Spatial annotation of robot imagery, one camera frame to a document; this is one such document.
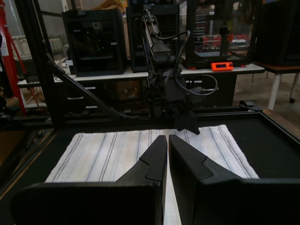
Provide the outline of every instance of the black tray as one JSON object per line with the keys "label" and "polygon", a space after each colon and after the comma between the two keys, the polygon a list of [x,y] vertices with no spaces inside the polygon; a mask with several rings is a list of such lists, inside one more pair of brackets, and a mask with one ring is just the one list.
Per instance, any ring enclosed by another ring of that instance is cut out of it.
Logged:
{"label": "black tray", "polygon": [[[260,178],[300,178],[300,140],[263,112],[248,112],[248,109],[240,107],[217,107],[196,113],[200,127],[227,125]],[[153,120],[145,120],[144,123],[131,122],[130,126],[110,123],[100,127],[57,131],[46,147],[37,152],[39,155],[34,155],[1,190],[0,195],[13,184],[0,200],[0,224],[14,224],[8,207],[12,197],[27,186],[44,182],[75,134],[173,128],[173,122],[166,121],[156,120],[154,123]]]}

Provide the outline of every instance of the striped cloth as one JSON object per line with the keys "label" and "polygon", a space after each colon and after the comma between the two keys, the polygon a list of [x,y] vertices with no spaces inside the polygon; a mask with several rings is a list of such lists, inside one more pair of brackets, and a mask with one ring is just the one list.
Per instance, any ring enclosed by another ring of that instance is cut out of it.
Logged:
{"label": "striped cloth", "polygon": [[[76,134],[46,182],[116,181],[159,135],[174,134],[233,173],[258,178],[226,125],[199,130],[200,135],[174,129]],[[167,174],[165,225],[180,225],[169,167]]]}

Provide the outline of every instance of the black cable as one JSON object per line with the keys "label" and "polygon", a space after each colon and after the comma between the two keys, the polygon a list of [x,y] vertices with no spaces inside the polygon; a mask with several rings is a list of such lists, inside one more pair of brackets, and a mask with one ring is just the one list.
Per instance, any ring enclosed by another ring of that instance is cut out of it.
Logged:
{"label": "black cable", "polygon": [[177,59],[176,59],[176,61],[175,61],[175,70],[174,70],[175,72],[176,72],[177,69],[178,69],[179,61],[180,61],[180,58],[181,58],[183,49],[186,47],[186,44],[187,44],[188,39],[189,39],[189,36],[190,36],[190,34],[191,34],[191,32],[190,32],[189,30],[187,30],[187,31],[185,31],[185,32],[187,33],[187,37],[186,37],[186,39],[184,40],[184,42],[183,42],[183,44],[182,44],[182,46],[181,46],[181,49],[180,49],[180,51],[179,51],[179,53],[178,53],[178,57],[177,57]]}
{"label": "black cable", "polygon": [[173,35],[173,36],[171,36],[171,37],[158,37],[157,35],[155,35],[155,37],[156,37],[156,39],[158,39],[158,40],[166,41],[166,40],[171,40],[171,39],[173,39],[173,38],[177,38],[177,37],[179,37],[179,36],[181,36],[181,35],[183,35],[183,34],[186,34],[186,33],[187,33],[187,31],[184,31],[184,32],[175,34],[175,35]]}
{"label": "black cable", "polygon": [[216,78],[215,77],[213,77],[213,76],[211,76],[211,75],[199,75],[199,77],[200,76],[205,76],[205,77],[209,77],[209,78],[211,78],[211,79],[213,79],[214,81],[215,81],[215,83],[216,83],[216,86],[215,86],[215,88],[214,88],[214,90],[212,90],[211,92],[209,92],[209,93],[207,93],[207,94],[198,94],[198,93],[196,93],[196,92],[193,92],[193,91],[191,91],[191,90],[189,90],[189,89],[187,89],[187,88],[185,88],[185,87],[183,87],[182,85],[181,85],[181,83],[178,81],[178,79],[176,79],[176,83],[181,87],[181,88],[183,88],[184,90],[186,90],[188,93],[190,93],[190,94],[192,94],[192,95],[197,95],[197,96],[208,96],[208,95],[211,95],[212,93],[214,93],[217,89],[218,89],[218,81],[216,80]]}

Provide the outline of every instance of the cable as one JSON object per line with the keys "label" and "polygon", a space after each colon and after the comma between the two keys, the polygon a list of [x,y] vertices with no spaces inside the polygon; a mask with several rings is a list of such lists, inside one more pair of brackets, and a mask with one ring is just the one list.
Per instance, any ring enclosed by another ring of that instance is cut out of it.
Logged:
{"label": "cable", "polygon": [[179,36],[181,36],[183,34],[186,34],[186,33],[187,33],[187,31],[184,31],[184,32],[180,32],[178,34],[175,34],[175,35],[173,35],[171,37],[158,37],[157,35],[155,35],[155,37],[156,37],[157,40],[166,41],[166,40],[171,40],[173,38],[177,38],[177,37],[179,37]]}
{"label": "cable", "polygon": [[215,83],[216,83],[216,86],[215,86],[214,90],[212,90],[211,92],[209,92],[209,93],[207,93],[207,94],[198,94],[198,93],[196,93],[196,92],[193,92],[193,91],[191,91],[191,90],[189,90],[189,89],[183,87],[183,86],[181,85],[181,83],[179,83],[178,79],[176,79],[176,83],[177,83],[182,89],[186,90],[188,93],[190,93],[190,94],[192,94],[192,95],[196,95],[196,96],[208,96],[208,95],[211,95],[212,93],[214,93],[214,92],[218,89],[218,81],[216,80],[215,77],[213,77],[213,76],[211,76],[211,75],[200,75],[200,76],[205,76],[205,77],[209,77],[209,78],[213,79],[213,80],[215,81]]}

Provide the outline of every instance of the white table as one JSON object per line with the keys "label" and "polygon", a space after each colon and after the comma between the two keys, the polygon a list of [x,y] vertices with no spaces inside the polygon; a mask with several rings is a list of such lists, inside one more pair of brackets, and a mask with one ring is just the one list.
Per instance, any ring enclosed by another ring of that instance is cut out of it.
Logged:
{"label": "white table", "polygon": [[[185,77],[188,78],[188,76],[196,76],[201,74],[224,74],[224,75],[230,75],[230,74],[257,74],[257,73],[263,73],[265,69],[263,67],[260,67],[255,64],[249,64],[245,67],[235,67],[231,71],[223,71],[223,72],[213,72],[210,68],[207,69],[185,69],[184,66],[180,65],[182,69],[182,73]],[[103,81],[114,81],[114,80],[136,80],[136,79],[144,79],[148,77],[148,72],[140,72],[140,73],[133,73],[131,68],[128,67],[126,71],[123,74],[120,75],[103,75],[103,76],[86,76],[86,77],[76,77],[74,78],[77,82],[103,82]],[[54,79],[55,83],[61,83],[62,81],[58,78]],[[39,82],[34,82],[28,84],[26,80],[20,81],[18,84],[19,88],[28,88],[32,86],[39,86]]]}

